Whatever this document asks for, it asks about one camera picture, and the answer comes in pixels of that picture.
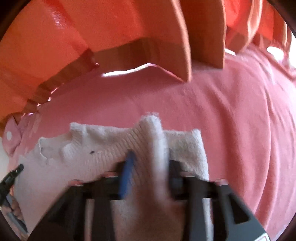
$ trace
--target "orange ruffled fabric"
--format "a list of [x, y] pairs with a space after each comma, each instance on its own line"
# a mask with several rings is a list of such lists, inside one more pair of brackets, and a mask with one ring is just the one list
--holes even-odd
[[153, 63], [180, 80], [192, 60], [224, 66], [225, 47], [289, 51], [287, 25], [266, 0], [32, 0], [0, 42], [0, 135], [64, 83]]

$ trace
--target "pink fabric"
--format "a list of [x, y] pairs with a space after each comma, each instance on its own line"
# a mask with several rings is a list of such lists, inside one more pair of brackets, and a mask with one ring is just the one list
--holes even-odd
[[21, 142], [21, 132], [18, 125], [15, 122], [15, 119], [11, 117], [4, 130], [2, 144], [5, 152], [9, 156], [13, 156], [15, 149]]
[[24, 115], [21, 119], [21, 121], [18, 124], [18, 129], [20, 130], [21, 135], [25, 132], [28, 124], [30, 121], [30, 115]]
[[191, 83], [159, 67], [103, 77], [99, 70], [60, 87], [30, 117], [17, 157], [70, 122], [131, 127], [157, 112], [164, 129], [201, 130], [210, 179], [225, 178], [275, 238], [296, 212], [296, 88], [256, 48], [226, 55], [223, 70], [193, 63]]

